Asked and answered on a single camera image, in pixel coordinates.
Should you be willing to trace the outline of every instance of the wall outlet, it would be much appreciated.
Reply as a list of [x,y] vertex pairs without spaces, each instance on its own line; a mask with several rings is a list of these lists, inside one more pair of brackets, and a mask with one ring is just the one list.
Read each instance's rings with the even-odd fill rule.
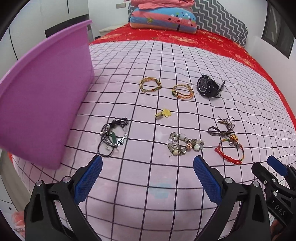
[[116,8],[124,8],[124,7],[126,7],[126,3],[116,4]]

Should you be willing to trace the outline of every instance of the blue gripper pad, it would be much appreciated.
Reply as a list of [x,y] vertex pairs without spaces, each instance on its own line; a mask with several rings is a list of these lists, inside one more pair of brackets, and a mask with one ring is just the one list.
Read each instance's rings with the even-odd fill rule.
[[282,164],[278,159],[276,159],[274,156],[269,156],[267,158],[267,164],[271,166],[278,174],[280,174],[282,177],[285,177],[288,175],[287,168],[284,164]]
[[86,200],[86,197],[97,180],[100,172],[102,171],[102,168],[103,160],[100,156],[97,156],[97,158],[90,165],[90,167],[75,186],[74,202],[77,205],[80,202],[84,202]]
[[193,170],[211,202],[219,205],[222,201],[221,187],[198,156],[193,160]]

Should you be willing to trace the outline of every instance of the gray zigzag headboard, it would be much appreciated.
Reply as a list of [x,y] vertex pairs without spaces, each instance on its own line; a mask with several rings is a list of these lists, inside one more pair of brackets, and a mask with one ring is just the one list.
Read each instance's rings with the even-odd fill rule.
[[[135,7],[129,3],[129,17]],[[196,16],[198,29],[222,35],[241,46],[246,45],[247,26],[229,13],[217,0],[195,0],[192,11]]]

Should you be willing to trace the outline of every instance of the checkered sheet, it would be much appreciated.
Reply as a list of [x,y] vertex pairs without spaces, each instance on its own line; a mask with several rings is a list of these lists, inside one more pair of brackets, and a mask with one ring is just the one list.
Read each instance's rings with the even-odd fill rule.
[[[15,156],[13,162],[30,191],[39,179],[60,181],[92,159],[104,124],[127,117],[128,126],[114,129],[118,137],[128,134],[124,145],[110,158],[103,158],[100,176],[87,200],[79,205],[103,241],[194,240],[216,207],[193,171],[197,155],[224,177],[244,184],[254,180],[254,162],[275,173],[266,162],[270,155],[284,164],[295,163],[291,119],[271,84],[247,66],[203,49],[159,41],[101,43],[91,45],[90,51],[96,77],[77,113],[61,167],[48,170]],[[218,84],[226,81],[221,97],[209,99],[198,94],[196,83],[202,74]],[[159,78],[162,89],[141,92],[139,82],[144,77]],[[194,97],[181,100],[172,96],[171,88],[186,82]],[[172,116],[156,120],[154,115],[163,109],[171,110]],[[236,120],[234,132],[245,151],[240,166],[223,160],[214,151],[220,137],[207,133],[210,126],[226,130],[216,121],[228,116]],[[169,157],[171,132],[201,138],[204,149]],[[108,154],[105,147],[100,151]],[[223,152],[235,159],[241,157],[240,150],[228,143]],[[281,176],[277,178],[286,185]],[[57,208],[68,225],[59,203]],[[231,230],[238,208],[239,203],[222,237]]]

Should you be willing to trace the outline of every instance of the yellow flower hair clip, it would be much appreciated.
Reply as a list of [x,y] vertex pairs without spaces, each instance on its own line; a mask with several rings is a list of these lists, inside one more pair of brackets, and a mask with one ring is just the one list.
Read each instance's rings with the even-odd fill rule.
[[156,117],[156,118],[160,118],[160,117],[163,117],[163,116],[165,116],[165,117],[169,117],[169,116],[171,116],[171,115],[172,115],[172,113],[170,112],[170,110],[163,109],[163,111],[157,113],[157,114],[155,115],[155,117]]

